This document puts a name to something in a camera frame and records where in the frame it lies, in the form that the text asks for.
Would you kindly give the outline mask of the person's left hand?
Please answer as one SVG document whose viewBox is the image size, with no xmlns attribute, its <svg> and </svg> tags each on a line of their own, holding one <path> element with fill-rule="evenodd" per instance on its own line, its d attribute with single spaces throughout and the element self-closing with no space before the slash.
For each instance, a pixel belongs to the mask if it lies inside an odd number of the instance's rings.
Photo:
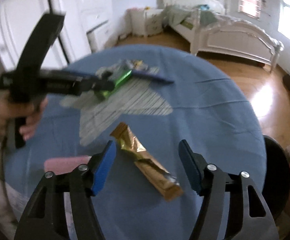
<svg viewBox="0 0 290 240">
<path fill-rule="evenodd" d="M 19 132 L 24 140 L 28 140 L 35 134 L 42 114 L 48 104 L 48 99 L 44 98 L 40 105 L 33 103 L 13 103 L 7 96 L 0 99 L 0 142 L 7 134 L 8 123 L 16 118 L 25 118 L 25 124 L 19 128 Z"/>
</svg>

